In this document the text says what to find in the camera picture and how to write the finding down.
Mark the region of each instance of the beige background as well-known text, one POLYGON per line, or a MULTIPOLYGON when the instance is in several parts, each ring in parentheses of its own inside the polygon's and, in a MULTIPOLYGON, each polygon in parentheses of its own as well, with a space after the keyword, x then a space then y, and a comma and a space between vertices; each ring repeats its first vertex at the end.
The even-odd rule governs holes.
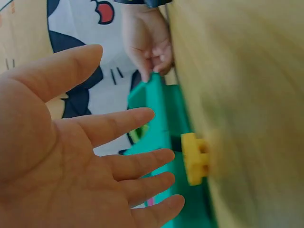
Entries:
POLYGON ((52 54, 48 36, 47 1, 14 0, 0 12, 0 73, 52 54))

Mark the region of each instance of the child hand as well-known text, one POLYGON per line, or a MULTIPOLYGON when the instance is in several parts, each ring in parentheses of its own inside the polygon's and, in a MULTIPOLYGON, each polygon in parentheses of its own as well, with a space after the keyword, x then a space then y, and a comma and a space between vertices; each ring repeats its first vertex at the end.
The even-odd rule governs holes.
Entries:
POLYGON ((167 22, 158 8, 123 5, 123 40, 127 54, 139 69, 142 80, 152 71, 166 75, 173 64, 167 22))

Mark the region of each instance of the finger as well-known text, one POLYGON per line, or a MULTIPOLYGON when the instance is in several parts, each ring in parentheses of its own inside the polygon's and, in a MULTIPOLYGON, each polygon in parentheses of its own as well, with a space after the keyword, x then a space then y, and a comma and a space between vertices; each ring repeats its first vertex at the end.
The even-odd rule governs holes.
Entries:
POLYGON ((66 121, 77 123, 92 146, 97 147, 145 125, 153 117, 154 112, 151 109, 138 108, 113 114, 80 116, 66 121))
POLYGON ((148 82, 150 79, 150 73, 152 72, 152 63, 150 58, 146 58, 147 52, 143 53, 143 51, 136 48, 129 48, 129 57, 132 59, 136 67, 142 76, 142 81, 148 82))
POLYGON ((164 166, 174 159, 174 152, 168 149, 135 155, 109 155, 103 157, 111 167, 113 178, 117 181, 140 178, 164 166))
POLYGON ((7 76, 27 86, 46 103, 88 79, 102 53, 100 45, 77 47, 16 68, 7 76))
POLYGON ((131 213, 136 227, 160 228, 174 219, 180 213, 184 204, 185 199, 181 195, 174 195, 157 205, 132 209, 131 213))
MULTIPOLYGON (((160 60, 160 57, 153 57, 152 62, 153 62, 154 66, 157 66, 162 63, 160 60)), ((167 73, 169 73, 169 71, 171 70, 171 67, 172 67, 172 65, 169 65, 168 67, 166 67, 165 69, 163 69, 159 72, 156 72, 156 71, 154 71, 154 72, 159 73, 161 76, 165 76, 167 73)))
POLYGON ((166 191, 175 182, 174 175, 165 172, 156 176, 123 180, 119 182, 127 196, 131 208, 146 202, 153 196, 166 191))
POLYGON ((173 57, 172 57, 172 51, 171 46, 166 47, 166 50, 163 55, 160 56, 161 62, 157 65, 154 65, 153 71, 156 73, 159 73, 163 71, 164 69, 171 69, 173 57))

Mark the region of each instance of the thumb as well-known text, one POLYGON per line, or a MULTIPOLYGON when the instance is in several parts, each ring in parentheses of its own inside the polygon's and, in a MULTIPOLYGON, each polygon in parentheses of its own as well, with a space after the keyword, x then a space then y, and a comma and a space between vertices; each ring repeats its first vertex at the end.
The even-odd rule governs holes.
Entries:
POLYGON ((150 73, 153 71, 151 59, 147 52, 131 47, 129 50, 129 57, 138 68, 142 76, 142 81, 148 82, 150 73))

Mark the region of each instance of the child's wrist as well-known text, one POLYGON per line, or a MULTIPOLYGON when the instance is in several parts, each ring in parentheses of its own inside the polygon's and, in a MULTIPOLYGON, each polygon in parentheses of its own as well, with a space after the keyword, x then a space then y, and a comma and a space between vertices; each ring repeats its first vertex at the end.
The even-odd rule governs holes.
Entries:
POLYGON ((122 4, 121 7, 122 7, 122 13, 133 14, 133 15, 159 10, 158 7, 148 8, 146 5, 122 4))

